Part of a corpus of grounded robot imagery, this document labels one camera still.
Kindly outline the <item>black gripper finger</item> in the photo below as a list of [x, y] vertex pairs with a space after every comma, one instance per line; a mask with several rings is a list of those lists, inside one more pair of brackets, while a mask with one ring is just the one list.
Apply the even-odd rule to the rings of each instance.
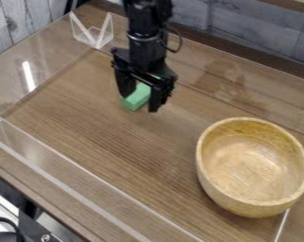
[[173, 91], [172, 83], [157, 83], [152, 86], [152, 96], [149, 99], [149, 112], [157, 112], [166, 103]]
[[130, 72], [116, 68], [114, 69], [114, 77], [118, 86], [118, 92], [121, 97], [128, 97], [136, 91], [136, 80], [130, 75]]

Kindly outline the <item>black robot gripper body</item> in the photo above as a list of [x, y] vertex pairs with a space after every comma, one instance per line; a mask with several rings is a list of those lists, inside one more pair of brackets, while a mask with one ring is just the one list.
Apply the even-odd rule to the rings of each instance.
[[177, 74], [166, 64], [168, 52], [174, 52], [168, 46], [168, 34], [160, 33], [149, 38], [128, 36], [128, 48], [113, 47], [112, 67], [120, 68], [134, 75], [156, 75], [161, 83], [174, 86]]

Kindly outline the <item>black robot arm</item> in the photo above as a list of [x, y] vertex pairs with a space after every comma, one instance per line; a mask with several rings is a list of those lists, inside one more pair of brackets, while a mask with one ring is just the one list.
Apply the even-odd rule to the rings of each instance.
[[166, 63], [169, 32], [173, 16], [172, 0], [124, 0], [128, 17], [128, 48], [113, 47], [112, 67], [122, 97], [137, 89], [137, 81], [152, 88], [149, 112], [166, 103], [176, 86], [177, 73]]

